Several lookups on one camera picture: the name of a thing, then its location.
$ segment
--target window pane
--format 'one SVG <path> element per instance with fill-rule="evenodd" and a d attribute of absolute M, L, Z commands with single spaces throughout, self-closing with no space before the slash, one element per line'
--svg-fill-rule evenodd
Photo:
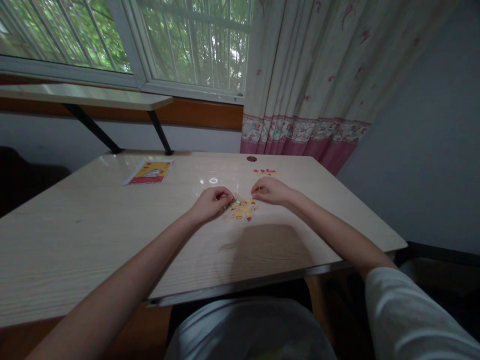
<path fill-rule="evenodd" d="M 131 73 L 106 0 L 3 0 L 0 54 Z"/>
<path fill-rule="evenodd" d="M 137 0 L 154 79 L 243 92 L 252 0 Z"/>

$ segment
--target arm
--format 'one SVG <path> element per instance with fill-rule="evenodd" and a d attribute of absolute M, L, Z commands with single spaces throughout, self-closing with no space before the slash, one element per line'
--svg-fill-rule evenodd
<path fill-rule="evenodd" d="M 251 193 L 254 199 L 290 205 L 300 211 L 308 219 L 312 229 L 322 236 L 342 259 L 351 262 L 363 278 L 374 268 L 397 268 L 367 237 L 284 183 L 273 178 L 261 178 L 253 186 Z"/>
<path fill-rule="evenodd" d="M 185 214 L 83 299 L 27 359 L 96 359 L 125 326 L 185 236 L 233 200 L 206 189 Z"/>

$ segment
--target yellow card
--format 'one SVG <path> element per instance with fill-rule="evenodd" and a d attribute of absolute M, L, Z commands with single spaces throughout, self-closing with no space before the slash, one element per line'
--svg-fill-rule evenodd
<path fill-rule="evenodd" d="M 144 159 L 123 185 L 161 183 L 167 176 L 173 162 L 173 160 Z"/>

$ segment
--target window ledge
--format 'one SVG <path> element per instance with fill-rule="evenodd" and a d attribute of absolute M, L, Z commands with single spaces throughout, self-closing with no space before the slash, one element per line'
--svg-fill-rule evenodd
<path fill-rule="evenodd" d="M 0 85 L 56 83 L 32 77 L 0 74 Z M 120 123 L 150 124 L 146 111 L 126 110 L 101 106 L 81 106 L 94 120 L 107 120 Z M 174 97 L 173 103 L 156 110 L 162 124 L 192 127 L 238 130 L 242 129 L 242 105 L 193 100 Z M 0 112 L 22 113 L 49 117 L 69 117 L 72 115 L 59 103 L 3 98 Z"/>

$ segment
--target white wall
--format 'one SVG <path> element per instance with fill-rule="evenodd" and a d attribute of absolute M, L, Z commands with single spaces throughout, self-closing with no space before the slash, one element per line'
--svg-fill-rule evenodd
<path fill-rule="evenodd" d="M 97 121 L 124 149 L 163 150 L 151 124 Z M 173 150 L 238 153 L 239 131 L 163 126 Z M 33 164 L 61 165 L 72 172 L 109 151 L 76 119 L 0 113 L 0 145 Z"/>
<path fill-rule="evenodd" d="M 480 254 L 480 2 L 461 1 L 337 178 L 407 241 Z"/>

